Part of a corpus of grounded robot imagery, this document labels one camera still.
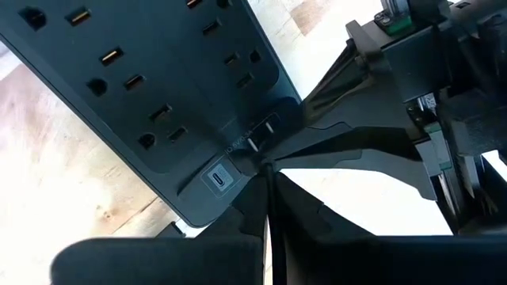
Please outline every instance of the wood grain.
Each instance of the wood grain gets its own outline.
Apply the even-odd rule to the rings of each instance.
[[[0,283],[41,283],[65,246],[113,234],[156,198],[25,66],[0,82],[0,118]]]

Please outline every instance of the power strip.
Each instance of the power strip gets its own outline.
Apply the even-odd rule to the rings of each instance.
[[[299,103],[243,0],[9,0],[0,18],[0,39],[192,226],[254,174],[227,150]]]

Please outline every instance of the outlet socket hole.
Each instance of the outlet socket hole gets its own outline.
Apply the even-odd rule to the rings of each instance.
[[[34,31],[38,31],[46,25],[46,15],[40,9],[26,7],[19,12],[19,15],[25,19]]]
[[[137,141],[145,150],[149,150],[155,145],[155,136],[153,134],[144,134]]]
[[[178,139],[181,139],[181,137],[186,133],[187,133],[187,129],[185,129],[184,127],[180,127],[174,133],[169,135],[169,140],[172,143],[175,143]]]
[[[88,83],[86,83],[86,85],[97,97],[104,95],[108,91],[107,82],[105,82],[100,78],[94,78],[90,80]]]

